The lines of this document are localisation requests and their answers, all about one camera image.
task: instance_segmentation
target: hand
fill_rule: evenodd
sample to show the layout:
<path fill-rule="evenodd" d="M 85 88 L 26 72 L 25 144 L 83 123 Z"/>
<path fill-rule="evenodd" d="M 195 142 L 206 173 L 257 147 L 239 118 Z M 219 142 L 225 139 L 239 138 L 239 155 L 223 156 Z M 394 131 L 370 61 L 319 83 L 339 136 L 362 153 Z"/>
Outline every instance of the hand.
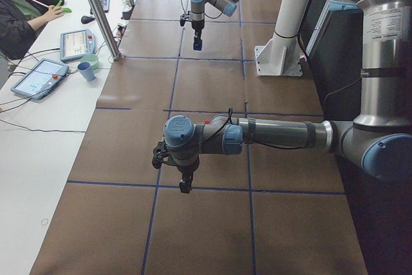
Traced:
<path fill-rule="evenodd" d="M 61 6 L 49 6 L 49 10 L 42 17 L 44 22 L 47 23 L 63 15 L 64 12 Z"/>

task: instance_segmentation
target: table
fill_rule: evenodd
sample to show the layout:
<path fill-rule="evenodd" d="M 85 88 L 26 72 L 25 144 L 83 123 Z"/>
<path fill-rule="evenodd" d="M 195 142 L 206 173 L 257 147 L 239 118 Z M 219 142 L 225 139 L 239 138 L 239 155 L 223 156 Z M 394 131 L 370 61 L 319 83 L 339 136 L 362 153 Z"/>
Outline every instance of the table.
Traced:
<path fill-rule="evenodd" d="M 366 274 L 330 154 L 255 145 L 202 155 L 190 195 L 175 168 L 151 166 L 178 113 L 203 122 L 232 106 L 237 117 L 322 120 L 310 77 L 256 77 L 254 46 L 272 35 L 280 0 L 241 0 L 230 19 L 207 19 L 201 53 L 179 26 L 180 0 L 137 5 L 74 163 L 63 141 L 43 154 L 73 167 L 31 274 Z M 45 230 L 50 217 L 39 206 L 33 216 Z"/>
<path fill-rule="evenodd" d="M 80 18 L 89 13 L 87 0 L 66 0 L 73 13 L 46 26 L 30 48 L 30 53 L 60 45 L 60 33 L 89 28 L 97 47 L 104 43 L 96 21 L 83 25 Z M 122 0 L 111 0 L 106 14 L 110 27 L 121 21 Z M 59 60 L 59 51 L 36 53 L 38 59 Z M 79 73 L 70 75 L 47 97 L 30 101 L 20 108 L 0 113 L 0 119 L 31 129 L 86 131 L 95 103 L 113 60 L 107 47 L 98 54 L 96 79 L 87 82 Z M 16 71 L 27 71 L 37 61 L 27 57 Z M 73 71 L 79 61 L 71 62 Z M 0 90 L 0 103 L 19 97 L 10 88 L 21 78 L 13 75 Z M 2 105 L 13 108 L 24 100 Z M 82 142 L 83 133 L 30 132 L 0 122 L 0 273 L 28 274 L 39 252 L 67 176 Z"/>

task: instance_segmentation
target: screen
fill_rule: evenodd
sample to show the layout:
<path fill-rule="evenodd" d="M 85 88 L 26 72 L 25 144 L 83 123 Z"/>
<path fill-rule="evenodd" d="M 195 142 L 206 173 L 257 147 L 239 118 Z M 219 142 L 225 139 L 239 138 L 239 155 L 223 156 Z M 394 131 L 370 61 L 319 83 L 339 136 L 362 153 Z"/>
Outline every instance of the screen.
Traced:
<path fill-rule="evenodd" d="M 87 53 L 87 37 L 86 32 L 71 32 L 64 35 L 64 56 L 76 56 Z"/>
<path fill-rule="evenodd" d="M 15 88 L 29 95 L 35 95 L 42 90 L 47 90 L 49 84 L 50 87 L 53 84 L 52 82 L 49 82 L 49 80 L 52 79 L 52 75 L 57 73 L 61 68 L 62 66 L 60 64 L 44 61 L 30 74 L 28 73 L 27 78 Z"/>

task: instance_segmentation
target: cup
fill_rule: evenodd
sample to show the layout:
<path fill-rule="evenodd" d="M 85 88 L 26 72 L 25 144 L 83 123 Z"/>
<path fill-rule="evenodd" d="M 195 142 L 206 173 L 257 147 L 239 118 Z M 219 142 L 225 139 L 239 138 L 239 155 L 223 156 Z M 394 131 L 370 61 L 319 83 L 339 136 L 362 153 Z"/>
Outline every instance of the cup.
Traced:
<path fill-rule="evenodd" d="M 91 64 L 87 61 L 81 62 L 77 66 L 77 69 L 88 81 L 92 81 L 96 78 L 95 73 L 93 72 L 93 68 L 91 67 Z"/>

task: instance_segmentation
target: sticker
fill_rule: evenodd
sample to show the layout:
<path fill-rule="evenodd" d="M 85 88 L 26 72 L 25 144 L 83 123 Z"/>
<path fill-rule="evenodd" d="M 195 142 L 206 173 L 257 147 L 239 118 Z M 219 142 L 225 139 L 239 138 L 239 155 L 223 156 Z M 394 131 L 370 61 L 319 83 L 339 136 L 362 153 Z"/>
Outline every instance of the sticker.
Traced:
<path fill-rule="evenodd" d="M 407 39 L 409 9 L 410 7 L 402 7 L 365 15 L 363 44 L 374 41 Z"/>

